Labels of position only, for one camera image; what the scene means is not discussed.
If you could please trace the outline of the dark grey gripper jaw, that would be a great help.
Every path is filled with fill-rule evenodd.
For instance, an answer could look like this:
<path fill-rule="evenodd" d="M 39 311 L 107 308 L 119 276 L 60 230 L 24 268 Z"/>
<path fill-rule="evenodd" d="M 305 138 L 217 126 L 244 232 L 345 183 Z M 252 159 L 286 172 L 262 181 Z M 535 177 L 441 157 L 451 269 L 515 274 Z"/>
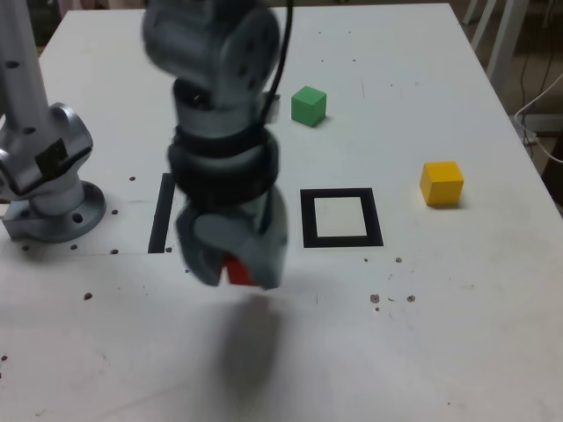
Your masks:
<path fill-rule="evenodd" d="M 198 239 L 194 231 L 198 216 L 192 207 L 184 207 L 179 213 L 175 222 L 179 246 L 191 273 L 203 284 L 217 287 L 223 271 L 223 253 Z"/>

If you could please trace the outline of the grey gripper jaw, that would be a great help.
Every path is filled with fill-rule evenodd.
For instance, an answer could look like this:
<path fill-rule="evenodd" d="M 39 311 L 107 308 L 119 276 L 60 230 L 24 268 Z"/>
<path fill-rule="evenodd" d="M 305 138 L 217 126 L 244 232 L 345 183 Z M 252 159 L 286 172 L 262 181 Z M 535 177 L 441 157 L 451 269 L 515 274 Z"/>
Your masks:
<path fill-rule="evenodd" d="M 230 213 L 207 213 L 194 222 L 194 237 L 201 245 L 194 273 L 209 285 L 221 278 L 223 260 L 231 255 L 249 273 L 250 279 L 264 290 L 281 285 L 288 247 L 288 221 L 284 200 L 279 192 L 267 194 L 259 219 L 235 209 Z"/>

